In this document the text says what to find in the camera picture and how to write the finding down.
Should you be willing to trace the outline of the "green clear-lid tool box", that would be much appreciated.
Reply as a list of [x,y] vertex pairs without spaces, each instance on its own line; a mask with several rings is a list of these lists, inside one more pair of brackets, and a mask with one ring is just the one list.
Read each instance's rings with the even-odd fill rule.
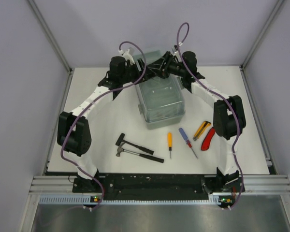
[[138,108],[149,130],[177,124],[185,115],[185,100],[175,75],[153,77],[135,88]]

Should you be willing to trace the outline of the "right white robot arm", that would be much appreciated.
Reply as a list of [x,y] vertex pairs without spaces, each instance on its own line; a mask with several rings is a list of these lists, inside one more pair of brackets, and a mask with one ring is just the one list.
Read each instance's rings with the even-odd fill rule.
[[221,191],[228,191],[241,172],[236,158],[236,144],[246,126],[241,97],[224,94],[209,84],[198,72],[196,55],[191,51],[184,52],[180,58],[166,52],[161,58],[147,65],[146,69],[150,75],[160,78],[168,78],[171,74],[179,76],[185,89],[211,106],[213,128],[220,138],[216,186]]

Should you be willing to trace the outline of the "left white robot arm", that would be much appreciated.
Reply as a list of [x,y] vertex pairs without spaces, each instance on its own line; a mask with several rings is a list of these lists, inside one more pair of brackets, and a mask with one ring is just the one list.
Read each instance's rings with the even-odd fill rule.
[[122,90],[147,80],[148,72],[145,56],[137,61],[126,55],[112,57],[109,70],[92,94],[72,111],[63,111],[59,115],[57,144],[61,147],[60,156],[75,166],[88,191],[96,191],[100,186],[100,180],[95,177],[98,168],[87,154],[92,143],[91,116],[113,101]]

